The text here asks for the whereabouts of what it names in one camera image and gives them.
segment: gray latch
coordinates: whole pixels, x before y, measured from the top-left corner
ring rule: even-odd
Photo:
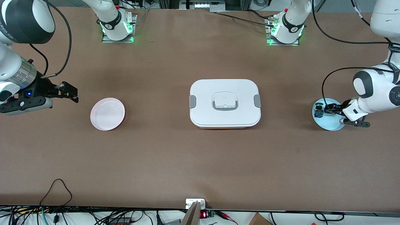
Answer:
[[[254,95],[254,105],[257,108],[261,108],[261,100],[260,100],[260,95],[259,94]]]
[[[196,107],[196,96],[189,95],[189,108]]]

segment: green led light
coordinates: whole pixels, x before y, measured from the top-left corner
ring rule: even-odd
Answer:
[[[301,27],[301,29],[300,29],[299,37],[302,35],[303,29],[304,29],[304,26]]]
[[[100,24],[100,27],[101,27],[101,29],[103,30],[103,33],[106,33],[106,32],[104,31],[104,27],[103,27],[102,24]]]
[[[125,27],[125,29],[126,29],[126,31],[127,31],[128,33],[131,33],[131,32],[132,32],[132,25],[127,24],[127,23],[124,22],[124,27]]]

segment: small electronic component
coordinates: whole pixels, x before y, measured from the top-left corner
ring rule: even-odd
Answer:
[[[214,217],[214,215],[215,215],[215,212],[213,210],[202,210],[200,212],[200,219]]]
[[[315,103],[315,109],[314,109],[314,117],[316,118],[322,118],[322,116],[324,115],[324,111],[322,110],[322,106],[324,104],[317,102]]]

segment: blue plate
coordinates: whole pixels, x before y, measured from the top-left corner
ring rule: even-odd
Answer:
[[[340,104],[338,101],[333,100],[331,98],[325,98],[327,104]],[[317,118],[314,117],[314,109],[316,107],[316,103],[322,103],[322,109],[325,108],[325,102],[323,99],[320,99],[314,103],[314,106],[312,107],[312,117],[315,121],[315,123],[318,124],[321,128],[328,130],[328,131],[338,131],[344,127],[343,124],[341,124],[339,121],[342,118],[345,118],[344,116],[338,115],[338,114],[330,114],[330,113],[324,113],[322,118]]]

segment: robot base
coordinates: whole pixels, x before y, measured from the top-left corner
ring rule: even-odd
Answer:
[[[267,20],[267,19],[264,19],[264,23],[265,24],[272,24],[272,22]],[[267,25],[265,26],[265,33],[267,35],[267,44],[268,45],[288,45],[288,46],[298,46],[298,45],[300,45],[299,38],[297,38],[297,40],[295,42],[290,43],[290,44],[285,44],[285,43],[282,43],[282,42],[278,41],[274,36],[271,35],[272,30],[273,30],[272,27],[268,27]]]
[[[130,33],[126,38],[122,40],[111,40],[107,37],[107,35],[103,32],[102,43],[132,43],[135,40],[135,30],[136,30],[136,19],[138,15],[132,15],[132,25],[128,26],[128,29],[132,29],[132,33]]]
[[[338,101],[333,100],[331,98],[325,98],[325,100],[327,104],[332,104],[332,103],[340,104]],[[345,118],[344,116],[338,114],[324,113],[323,117],[321,118],[314,117],[314,112],[315,112],[314,110],[315,107],[317,106],[316,105],[317,103],[322,103],[322,108],[325,108],[325,102],[323,99],[320,99],[316,101],[312,107],[311,115],[318,126],[328,131],[338,131],[344,127],[344,124],[340,123],[340,119]]]

